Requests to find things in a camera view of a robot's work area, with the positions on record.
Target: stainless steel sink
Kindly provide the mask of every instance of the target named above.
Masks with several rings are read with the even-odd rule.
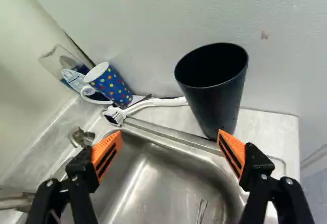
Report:
[[[136,119],[120,130],[122,149],[91,196],[99,223],[195,224],[201,198],[203,224],[237,223],[240,188],[214,142]],[[62,223],[73,223],[70,207]]]

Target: polka dot mug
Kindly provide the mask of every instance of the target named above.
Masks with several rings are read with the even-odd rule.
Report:
[[[92,68],[85,75],[84,82],[119,106],[126,106],[133,100],[133,95],[126,83],[108,62],[100,63]]]

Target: screw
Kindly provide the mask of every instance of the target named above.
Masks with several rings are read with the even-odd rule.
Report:
[[[53,181],[50,180],[50,181],[48,181],[48,182],[46,183],[46,186],[49,187],[49,186],[51,186],[52,184],[53,184]]]
[[[286,179],[286,183],[287,183],[288,185],[292,185],[292,184],[293,184],[293,181],[292,181],[291,179],[287,178],[287,179]]]

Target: faucet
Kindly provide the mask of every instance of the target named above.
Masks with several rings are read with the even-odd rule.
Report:
[[[35,192],[23,189],[4,187],[0,188],[0,210],[18,210],[28,212]]]
[[[84,132],[80,127],[74,127],[68,134],[70,143],[75,147],[91,146],[96,134],[93,132]],[[53,175],[53,178],[62,180],[66,177],[65,167],[73,158],[68,158]],[[36,191],[0,186],[0,210],[18,210],[28,212]]]
[[[96,134],[93,132],[84,132],[80,127],[74,127],[68,134],[70,143],[75,147],[86,147],[91,146]]]

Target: countertop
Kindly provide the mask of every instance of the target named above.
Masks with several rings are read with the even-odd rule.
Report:
[[[0,183],[36,188],[74,152],[67,139],[67,133],[71,128],[80,126],[84,130],[95,132],[96,140],[110,130],[116,129],[100,116],[102,109],[102,106],[89,104],[81,98],[72,100],[37,137],[31,148],[22,154],[22,159],[0,177]],[[189,106],[149,107],[132,117],[205,137]],[[297,117],[240,109],[234,136],[244,143],[252,142],[265,154],[284,161],[286,175],[299,181]],[[21,214],[16,211],[0,212],[0,219],[6,220],[5,223],[16,223],[20,216]]]

